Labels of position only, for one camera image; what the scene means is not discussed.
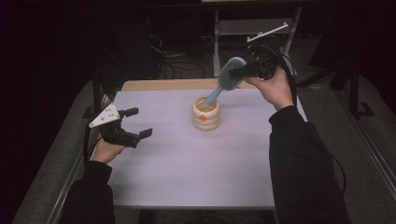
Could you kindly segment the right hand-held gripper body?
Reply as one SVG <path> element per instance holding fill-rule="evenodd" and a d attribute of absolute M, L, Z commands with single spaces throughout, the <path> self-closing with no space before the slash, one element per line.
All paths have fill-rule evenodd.
<path fill-rule="evenodd" d="M 246 64 L 246 76 L 268 80 L 275 75 L 275 71 L 278 67 L 284 68 L 286 66 L 284 61 L 285 56 L 282 53 L 264 44 L 260 44 L 259 40 L 277 31 L 281 31 L 288 26 L 289 25 L 284 22 L 276 28 L 265 32 L 258 32 L 253 37 L 247 38 L 248 49 L 253 59 Z"/>

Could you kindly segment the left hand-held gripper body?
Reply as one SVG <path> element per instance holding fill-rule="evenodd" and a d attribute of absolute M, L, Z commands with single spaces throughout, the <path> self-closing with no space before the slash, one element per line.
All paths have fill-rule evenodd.
<path fill-rule="evenodd" d="M 89 128 L 99 128 L 103 139 L 113 145 L 136 148 L 140 142 L 139 134 L 128 133 L 121 128 L 124 110 L 118 110 L 114 103 L 110 103 L 88 124 Z"/>

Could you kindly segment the light blue hairbrush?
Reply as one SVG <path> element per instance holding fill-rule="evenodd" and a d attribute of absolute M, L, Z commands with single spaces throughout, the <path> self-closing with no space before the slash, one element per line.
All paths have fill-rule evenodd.
<path fill-rule="evenodd" d="M 220 70 L 218 86 L 206 97 L 205 104 L 212 105 L 223 91 L 232 91 L 242 82 L 242 77 L 232 77 L 230 70 L 246 65 L 241 57 L 232 57 Z"/>

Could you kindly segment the cream ribbed ceramic cup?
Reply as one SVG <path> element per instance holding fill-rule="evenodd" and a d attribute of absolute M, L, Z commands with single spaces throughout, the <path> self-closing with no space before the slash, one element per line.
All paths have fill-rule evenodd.
<path fill-rule="evenodd" d="M 205 104 L 205 97 L 197 98 L 192 106 L 192 122 L 200 131 L 213 131 L 220 124 L 220 104 L 215 101 L 212 105 Z"/>

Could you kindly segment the person's left hand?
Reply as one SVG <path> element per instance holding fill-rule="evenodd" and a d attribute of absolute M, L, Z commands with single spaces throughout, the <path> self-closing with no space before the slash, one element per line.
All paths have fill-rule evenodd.
<path fill-rule="evenodd" d="M 100 137 L 92 153 L 91 160 L 108 164 L 121 154 L 124 149 L 125 146 L 110 144 Z"/>

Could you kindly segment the person's right hand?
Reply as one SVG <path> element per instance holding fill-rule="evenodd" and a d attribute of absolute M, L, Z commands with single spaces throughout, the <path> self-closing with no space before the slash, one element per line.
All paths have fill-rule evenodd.
<path fill-rule="evenodd" d="M 292 100 L 292 93 L 288 77 L 284 69 L 277 68 L 271 79 L 265 80 L 258 77 L 245 77 L 246 83 L 256 87 L 262 97 L 270 103 L 276 111 L 287 106 L 295 105 Z"/>

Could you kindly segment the black metal stand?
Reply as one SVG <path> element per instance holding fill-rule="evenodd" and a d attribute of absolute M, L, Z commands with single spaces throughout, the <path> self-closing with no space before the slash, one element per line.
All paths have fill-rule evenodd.
<path fill-rule="evenodd" d="M 92 81 L 90 84 L 92 89 L 88 95 L 88 105 L 85 107 L 83 118 L 91 119 L 96 114 L 100 113 L 106 104 L 106 93 L 103 89 L 100 71 L 98 69 L 93 73 Z"/>
<path fill-rule="evenodd" d="M 357 120 L 360 120 L 361 117 L 371 117 L 375 114 L 367 103 L 361 103 L 359 101 L 359 89 L 360 74 L 358 73 L 357 65 L 353 63 L 351 65 L 349 81 L 348 109 L 352 116 Z"/>

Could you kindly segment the white table cover sheet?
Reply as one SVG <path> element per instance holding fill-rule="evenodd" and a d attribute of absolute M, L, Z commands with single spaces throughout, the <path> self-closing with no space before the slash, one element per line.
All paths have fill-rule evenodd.
<path fill-rule="evenodd" d="M 271 209 L 268 119 L 274 108 L 256 89 L 219 96 L 220 124 L 196 129 L 192 103 L 205 90 L 121 91 L 119 109 L 138 108 L 124 130 L 152 129 L 151 137 L 125 149 L 112 163 L 109 184 L 117 205 L 140 208 Z"/>

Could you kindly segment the white metal stand frame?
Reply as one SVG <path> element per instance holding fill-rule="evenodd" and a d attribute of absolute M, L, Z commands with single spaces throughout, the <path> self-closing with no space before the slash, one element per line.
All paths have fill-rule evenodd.
<path fill-rule="evenodd" d="M 280 52 L 288 56 L 290 46 L 303 8 L 297 7 L 293 16 L 289 18 L 271 19 L 242 19 L 242 20 L 220 20 L 219 11 L 215 11 L 214 22 L 214 53 L 213 72 L 214 77 L 219 75 L 221 68 L 219 61 L 219 38 L 226 35 L 245 35 L 246 43 L 257 42 L 260 38 L 268 35 L 286 35 L 285 44 L 279 48 Z"/>

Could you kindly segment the aluminium frame rail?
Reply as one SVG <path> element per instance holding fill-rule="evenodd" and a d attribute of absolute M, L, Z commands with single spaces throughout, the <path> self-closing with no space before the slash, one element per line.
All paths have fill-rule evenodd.
<path fill-rule="evenodd" d="M 67 193 L 76 179 L 84 173 L 84 152 L 90 143 L 86 136 L 91 119 L 84 119 L 83 113 L 88 105 L 88 95 L 81 94 L 72 104 L 63 126 L 52 144 L 47 159 L 50 177 L 48 186 L 54 187 L 52 203 L 45 224 L 57 224 L 62 213 Z M 107 107 L 111 100 L 106 96 Z"/>
<path fill-rule="evenodd" d="M 368 155 L 379 172 L 383 182 L 387 186 L 392 198 L 396 201 L 396 174 L 390 169 L 383 155 L 380 153 L 378 146 L 375 144 L 373 138 L 369 135 L 367 129 L 363 126 L 361 119 L 357 119 L 355 115 L 348 109 L 347 99 L 340 91 L 334 93 L 339 105 L 345 111 L 348 119 L 358 132 L 363 144 L 365 145 Z"/>

